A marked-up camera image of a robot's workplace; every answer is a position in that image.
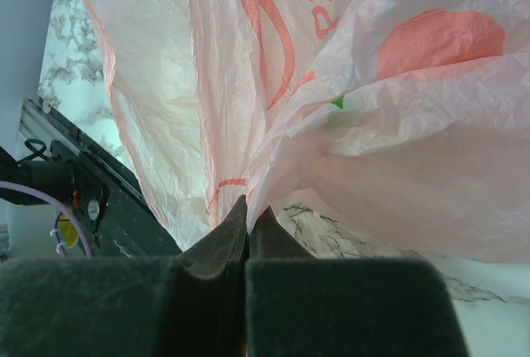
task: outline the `crumpled plastic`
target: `crumpled plastic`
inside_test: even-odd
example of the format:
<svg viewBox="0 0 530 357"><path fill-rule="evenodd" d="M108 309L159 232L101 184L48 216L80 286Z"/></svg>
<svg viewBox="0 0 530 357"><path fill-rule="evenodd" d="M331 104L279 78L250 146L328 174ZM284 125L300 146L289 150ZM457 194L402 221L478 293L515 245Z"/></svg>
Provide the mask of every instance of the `crumpled plastic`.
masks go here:
<svg viewBox="0 0 530 357"><path fill-rule="evenodd" d="M528 0L84 2L173 234L197 240L242 194L251 230L294 193L398 248L530 259ZM187 5L196 92L171 49Z"/></svg>

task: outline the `black mechanical device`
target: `black mechanical device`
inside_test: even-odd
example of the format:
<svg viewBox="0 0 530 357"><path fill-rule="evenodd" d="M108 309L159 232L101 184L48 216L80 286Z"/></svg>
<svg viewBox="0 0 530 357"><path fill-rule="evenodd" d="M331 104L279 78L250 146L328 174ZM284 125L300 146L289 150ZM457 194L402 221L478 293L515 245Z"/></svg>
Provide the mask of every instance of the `black mechanical device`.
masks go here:
<svg viewBox="0 0 530 357"><path fill-rule="evenodd" d="M467 355L446 286L430 265L315 259L270 209L248 234L244 195L184 253L162 236L144 242L142 227L153 231L150 216L130 184L120 185L119 171L94 154L70 155L64 143L51 147L52 162L73 173L64 198L81 218L88 215L83 225L96 258L8 259L0 266L1 355ZM13 181L38 186L32 168L9 165L11 176L18 172ZM80 193L86 195L76 203ZM89 215L94 199L103 207L96 220ZM127 199L143 214L122 211L119 221ZM115 243L120 231L127 236Z"/></svg>

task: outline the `black cable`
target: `black cable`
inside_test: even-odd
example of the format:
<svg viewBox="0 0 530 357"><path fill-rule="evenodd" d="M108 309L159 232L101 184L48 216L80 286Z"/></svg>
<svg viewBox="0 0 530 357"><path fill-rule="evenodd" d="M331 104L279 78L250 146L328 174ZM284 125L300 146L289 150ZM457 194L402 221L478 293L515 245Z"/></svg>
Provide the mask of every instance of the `black cable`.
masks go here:
<svg viewBox="0 0 530 357"><path fill-rule="evenodd" d="M38 150L33 146L34 144L37 144L41 146ZM41 158L44 161L48 161L49 157L45 156L44 153L46 152L46 143L44 143L42 140L39 139L26 139L24 141L24 146L27 147L27 149L31 152L31 154L27 157L22 158L20 161L17 162L17 164L20 164L21 162L25 161L32 161L35 158Z"/></svg>

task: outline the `white marble table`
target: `white marble table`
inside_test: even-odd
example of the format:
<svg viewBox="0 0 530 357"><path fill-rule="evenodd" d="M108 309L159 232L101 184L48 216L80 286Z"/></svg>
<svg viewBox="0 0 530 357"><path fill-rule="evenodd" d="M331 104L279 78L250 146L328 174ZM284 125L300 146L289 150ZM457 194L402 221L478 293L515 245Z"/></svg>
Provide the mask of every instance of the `white marble table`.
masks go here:
<svg viewBox="0 0 530 357"><path fill-rule="evenodd" d="M39 94L129 166L104 90L92 25L80 0L53 2ZM289 204L279 220L319 258L429 260L446 280L473 357L530 356L530 263L478 263L377 246L367 234L296 203Z"/></svg>

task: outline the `cable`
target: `cable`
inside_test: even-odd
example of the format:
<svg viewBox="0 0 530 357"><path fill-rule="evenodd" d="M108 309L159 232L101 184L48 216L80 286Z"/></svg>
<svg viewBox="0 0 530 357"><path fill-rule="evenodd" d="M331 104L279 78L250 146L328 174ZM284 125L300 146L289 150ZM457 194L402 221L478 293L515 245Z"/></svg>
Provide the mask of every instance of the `cable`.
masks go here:
<svg viewBox="0 0 530 357"><path fill-rule="evenodd" d="M63 258L68 258L68 254L66 253L66 248L64 243L60 241L59 238L59 219L63 215L62 212L59 212L55 216L55 220L53 222L53 230L50 232L50 235L55 239L55 244L57 247L55 248L57 253L62 256Z"/></svg>
<svg viewBox="0 0 530 357"><path fill-rule="evenodd" d="M28 194L28 195L38 198L39 200L43 200L47 202L48 204L54 205L56 208L58 208L62 212L64 216L68 218L71 224L74 225L75 229L77 230L77 233L79 234L79 239L81 240L81 243L83 244L84 253L86 254L86 257L92 258L94 256L94 254L92 253L92 247L90 246L89 238L86 235L83 227L81 226L81 223L72 213L72 211L66 208L66 205L64 205L57 199L53 198L51 195L47 195L46 193L42 191L33 189L31 187L23 186L23 185L18 185L17 183L11 183L10 181L0 181L0 189L7 189L11 191L17 191L19 193Z"/></svg>
<svg viewBox="0 0 530 357"><path fill-rule="evenodd" d="M39 150L37 150L35 148L35 146L33 146L34 144L38 144L39 146L41 146L41 148L39 148ZM44 153L46 152L46 143L44 143L42 140L31 139L31 138L30 139L26 139L24 141L24 146L26 146L26 148L30 152L32 152L32 154L30 154L29 156L24 157L21 160L17 161L17 164L20 164L21 162L24 162L24 161L34 160L37 157L41 158L44 161L48 161L48 157L44 155Z"/></svg>

